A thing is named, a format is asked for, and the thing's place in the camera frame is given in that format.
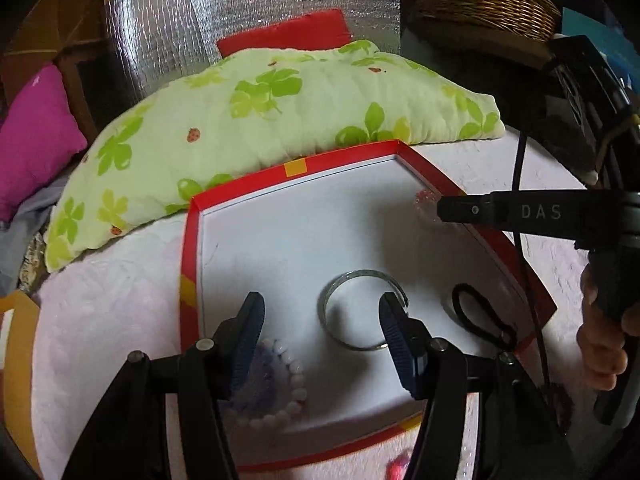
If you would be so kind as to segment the person right hand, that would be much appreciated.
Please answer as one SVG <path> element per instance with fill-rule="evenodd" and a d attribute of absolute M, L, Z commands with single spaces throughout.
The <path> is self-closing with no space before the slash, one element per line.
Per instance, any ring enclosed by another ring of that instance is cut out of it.
<path fill-rule="evenodd" d="M 587 264 L 580 276 L 582 325 L 577 343 L 584 363 L 585 382 L 593 389 L 611 391 L 626 370 L 628 356 L 623 349 L 626 336 L 639 336 L 639 305 L 627 310 L 618 323 L 609 320 L 597 303 L 598 288 Z"/>

